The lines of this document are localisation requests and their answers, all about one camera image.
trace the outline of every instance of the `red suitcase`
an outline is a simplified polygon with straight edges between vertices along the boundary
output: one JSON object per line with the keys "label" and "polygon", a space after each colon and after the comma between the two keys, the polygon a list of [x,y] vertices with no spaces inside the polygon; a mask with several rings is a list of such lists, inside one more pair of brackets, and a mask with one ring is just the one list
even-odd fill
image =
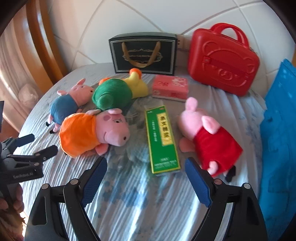
{"label": "red suitcase", "polygon": [[[237,40],[221,34],[227,28],[235,31]],[[249,90],[259,64],[246,35],[234,25],[217,23],[211,29],[200,28],[193,33],[188,72],[198,82],[243,96]]]}

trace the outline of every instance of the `wall socket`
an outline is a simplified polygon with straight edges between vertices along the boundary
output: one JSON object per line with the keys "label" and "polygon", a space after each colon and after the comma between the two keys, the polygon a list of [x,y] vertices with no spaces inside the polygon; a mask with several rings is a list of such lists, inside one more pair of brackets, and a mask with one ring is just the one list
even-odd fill
{"label": "wall socket", "polygon": [[177,39],[178,39],[178,50],[188,52],[190,49],[192,36],[177,34]]}

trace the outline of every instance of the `green and yellow box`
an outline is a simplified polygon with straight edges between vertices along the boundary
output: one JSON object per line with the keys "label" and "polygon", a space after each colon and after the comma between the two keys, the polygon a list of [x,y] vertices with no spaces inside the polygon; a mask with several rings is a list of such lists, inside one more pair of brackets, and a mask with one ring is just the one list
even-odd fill
{"label": "green and yellow box", "polygon": [[145,111],[153,174],[180,169],[176,144],[165,106]]}

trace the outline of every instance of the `human hand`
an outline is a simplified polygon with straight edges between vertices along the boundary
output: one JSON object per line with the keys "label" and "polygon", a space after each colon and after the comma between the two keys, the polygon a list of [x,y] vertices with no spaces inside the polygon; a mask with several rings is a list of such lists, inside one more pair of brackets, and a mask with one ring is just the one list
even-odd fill
{"label": "human hand", "polygon": [[[24,211],[24,203],[22,202],[22,187],[20,184],[17,185],[15,196],[17,200],[13,203],[13,207],[18,213],[21,213]],[[6,210],[7,208],[7,202],[3,198],[0,198],[0,210]]]}

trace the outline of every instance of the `green plush body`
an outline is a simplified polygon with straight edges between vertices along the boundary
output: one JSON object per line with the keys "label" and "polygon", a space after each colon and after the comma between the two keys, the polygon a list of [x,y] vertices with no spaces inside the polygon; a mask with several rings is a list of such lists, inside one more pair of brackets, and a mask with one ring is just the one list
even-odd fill
{"label": "green plush body", "polygon": [[92,101],[101,110],[123,109],[131,101],[132,95],[126,82],[120,79],[109,79],[96,88]]}

